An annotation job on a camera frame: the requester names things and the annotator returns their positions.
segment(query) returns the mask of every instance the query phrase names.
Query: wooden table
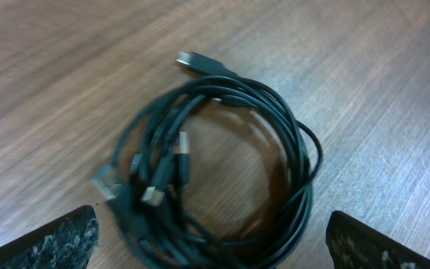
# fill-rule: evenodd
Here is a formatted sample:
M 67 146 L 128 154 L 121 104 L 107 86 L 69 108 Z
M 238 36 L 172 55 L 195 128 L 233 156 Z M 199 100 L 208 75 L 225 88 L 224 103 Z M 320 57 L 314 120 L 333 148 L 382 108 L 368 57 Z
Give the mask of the wooden table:
M 0 246 L 92 204 L 90 268 L 143 267 L 89 178 L 131 118 L 188 79 L 180 50 L 272 86 L 322 142 L 309 227 L 283 267 L 332 268 L 333 210 L 430 258 L 430 0 L 0 0 Z M 187 210 L 220 236 L 263 226 L 280 200 L 263 126 L 216 104 L 185 126 Z

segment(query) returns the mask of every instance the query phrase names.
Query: usb connector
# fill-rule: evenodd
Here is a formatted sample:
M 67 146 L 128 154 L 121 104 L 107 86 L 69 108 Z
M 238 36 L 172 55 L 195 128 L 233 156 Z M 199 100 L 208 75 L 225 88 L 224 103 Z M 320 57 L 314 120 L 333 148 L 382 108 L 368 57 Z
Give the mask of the usb connector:
M 235 72 L 226 69 L 219 61 L 196 52 L 179 52 L 177 62 L 188 71 L 198 75 L 223 75 L 229 78 L 237 77 Z

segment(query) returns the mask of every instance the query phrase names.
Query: cable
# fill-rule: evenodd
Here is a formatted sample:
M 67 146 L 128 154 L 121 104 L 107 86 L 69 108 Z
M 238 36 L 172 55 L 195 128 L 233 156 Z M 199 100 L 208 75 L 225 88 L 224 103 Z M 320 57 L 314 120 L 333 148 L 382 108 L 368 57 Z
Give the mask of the cable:
M 308 223 L 311 182 L 323 159 L 320 142 L 270 87 L 241 78 L 194 52 L 181 52 L 177 61 L 200 76 L 147 105 L 122 133 L 110 163 L 109 170 L 116 170 L 130 133 L 148 118 L 131 166 L 131 184 L 117 183 L 117 191 L 109 190 L 115 193 L 110 204 L 122 234 L 151 268 L 275 268 L 295 249 Z M 184 186 L 190 181 L 190 147 L 180 128 L 187 116 L 211 99 L 260 113 L 275 129 L 287 156 L 289 199 L 267 231 L 241 241 L 215 238 L 184 211 L 182 203 Z M 317 149 L 313 168 L 300 130 Z

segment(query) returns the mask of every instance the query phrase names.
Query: brown wooden tabletop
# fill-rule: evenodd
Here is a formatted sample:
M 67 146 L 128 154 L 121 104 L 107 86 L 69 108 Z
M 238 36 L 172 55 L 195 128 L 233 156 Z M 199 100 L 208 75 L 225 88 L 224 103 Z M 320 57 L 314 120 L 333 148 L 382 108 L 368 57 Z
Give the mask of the brown wooden tabletop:
M 188 80 L 173 62 L 192 50 L 276 89 L 321 140 L 310 223 L 282 267 L 332 268 L 334 210 L 430 258 L 430 0 L 0 0 L 0 246 L 91 204 L 89 268 L 144 268 L 89 178 Z M 184 128 L 187 210 L 222 237 L 263 227 L 283 195 L 270 130 L 217 104 Z

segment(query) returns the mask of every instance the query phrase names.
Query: wood grain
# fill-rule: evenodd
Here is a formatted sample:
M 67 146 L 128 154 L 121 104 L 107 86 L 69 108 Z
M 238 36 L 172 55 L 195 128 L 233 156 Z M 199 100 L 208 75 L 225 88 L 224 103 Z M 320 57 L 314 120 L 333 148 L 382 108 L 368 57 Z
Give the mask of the wood grain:
M 428 0 L 0 0 L 0 246 L 92 204 L 90 268 L 143 268 L 89 177 L 188 79 L 173 59 L 190 50 L 275 88 L 322 141 L 310 224 L 283 268 L 332 268 L 333 210 L 430 258 Z M 263 227 L 284 177 L 271 130 L 216 104 L 185 128 L 187 209 L 220 236 Z

